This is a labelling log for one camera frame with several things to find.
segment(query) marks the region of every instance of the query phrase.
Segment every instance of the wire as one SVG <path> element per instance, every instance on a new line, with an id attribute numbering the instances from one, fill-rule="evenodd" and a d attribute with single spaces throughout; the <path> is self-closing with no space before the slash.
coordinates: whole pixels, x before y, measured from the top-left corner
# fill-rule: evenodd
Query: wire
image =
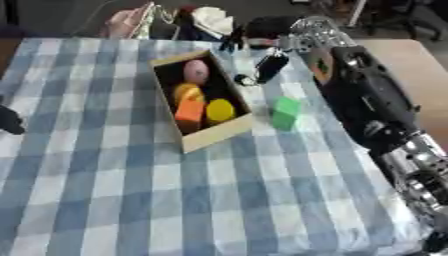
<path id="1" fill-rule="evenodd" d="M 108 4 L 111 4 L 111 3 L 114 3 L 114 2 L 118 2 L 118 1 L 122 1 L 122 0 L 109 0 L 109 1 L 106 1 L 106 2 L 104 2 L 102 4 L 100 4 L 95 9 L 95 11 L 93 11 L 92 14 L 90 14 L 89 18 L 87 18 L 87 20 L 81 26 L 79 26 L 78 29 L 76 29 L 75 31 L 70 33 L 70 35 L 73 36 L 73 35 L 77 34 L 78 32 L 84 30 L 84 28 L 92 21 L 92 19 L 98 14 L 98 12 L 101 11 L 104 8 L 104 6 L 106 6 Z"/>

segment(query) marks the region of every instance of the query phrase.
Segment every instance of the orange block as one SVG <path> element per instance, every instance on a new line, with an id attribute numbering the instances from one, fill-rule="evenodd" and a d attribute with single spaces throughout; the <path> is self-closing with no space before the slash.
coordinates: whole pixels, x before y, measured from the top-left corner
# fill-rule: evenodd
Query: orange block
<path id="1" fill-rule="evenodd" d="M 204 107 L 205 103 L 202 101 L 184 99 L 180 102 L 174 118 L 183 133 L 188 134 L 199 130 Z"/>

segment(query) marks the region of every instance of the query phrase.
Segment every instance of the orange ball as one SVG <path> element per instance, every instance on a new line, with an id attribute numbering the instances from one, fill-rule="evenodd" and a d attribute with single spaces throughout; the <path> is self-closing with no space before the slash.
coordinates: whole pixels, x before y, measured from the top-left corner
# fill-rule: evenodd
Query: orange ball
<path id="1" fill-rule="evenodd" d="M 179 103 L 184 99 L 205 102 L 205 97 L 201 89 L 199 89 L 197 85 L 191 83 L 179 84 L 176 89 L 174 89 L 173 97 L 176 106 L 179 106 Z"/>

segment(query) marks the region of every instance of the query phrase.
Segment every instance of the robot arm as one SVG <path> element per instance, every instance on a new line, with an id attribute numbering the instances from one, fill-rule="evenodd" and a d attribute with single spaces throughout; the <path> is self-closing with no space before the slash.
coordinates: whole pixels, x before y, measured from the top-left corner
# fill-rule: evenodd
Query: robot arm
<path id="1" fill-rule="evenodd" d="M 448 158 L 419 127 L 399 82 L 325 17 L 298 20 L 296 48 L 348 134 L 369 154 L 416 216 L 434 229 L 424 249 L 448 245 Z"/>

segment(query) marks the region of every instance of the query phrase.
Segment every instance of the toy block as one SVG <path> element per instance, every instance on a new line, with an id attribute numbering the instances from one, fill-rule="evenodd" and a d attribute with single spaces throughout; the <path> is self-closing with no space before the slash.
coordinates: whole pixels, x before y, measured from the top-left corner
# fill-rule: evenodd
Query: toy block
<path id="1" fill-rule="evenodd" d="M 300 110 L 300 102 L 281 97 L 274 106 L 272 125 L 280 130 L 289 131 L 294 126 Z"/>
<path id="2" fill-rule="evenodd" d="M 188 134 L 199 130 L 204 106 L 204 102 L 190 99 L 184 99 L 180 102 L 174 119 L 176 119 L 182 133 Z"/>

